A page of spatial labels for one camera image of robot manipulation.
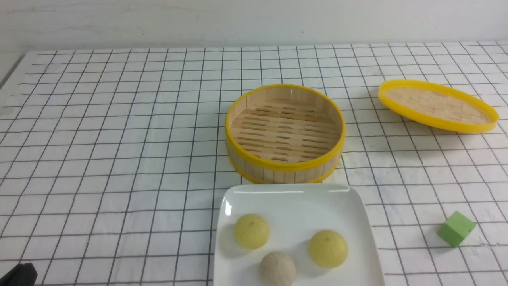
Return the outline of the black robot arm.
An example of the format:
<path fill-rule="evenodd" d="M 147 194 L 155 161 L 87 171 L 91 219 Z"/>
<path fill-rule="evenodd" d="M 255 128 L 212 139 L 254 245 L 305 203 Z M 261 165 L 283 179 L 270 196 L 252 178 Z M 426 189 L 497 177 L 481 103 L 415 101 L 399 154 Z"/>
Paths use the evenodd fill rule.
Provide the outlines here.
<path fill-rule="evenodd" d="M 34 286 L 37 277 L 32 263 L 17 264 L 0 279 L 0 286 Z"/>

